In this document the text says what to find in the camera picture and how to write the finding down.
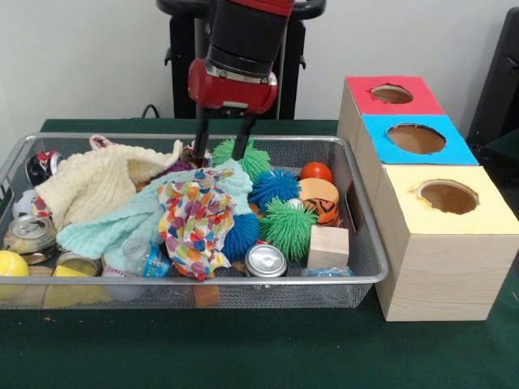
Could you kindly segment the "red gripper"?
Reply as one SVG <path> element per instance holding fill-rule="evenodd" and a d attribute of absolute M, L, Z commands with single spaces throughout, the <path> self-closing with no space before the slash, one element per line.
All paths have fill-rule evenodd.
<path fill-rule="evenodd" d="M 194 143 L 194 156 L 204 158 L 208 142 L 209 110 L 224 107 L 241 109 L 245 113 L 267 112 L 277 97 L 276 75 L 271 72 L 266 78 L 240 75 L 214 66 L 202 58 L 196 58 L 188 71 L 189 97 L 201 107 L 199 125 Z M 234 141 L 232 159 L 240 161 L 247 149 L 256 115 L 245 116 Z"/>

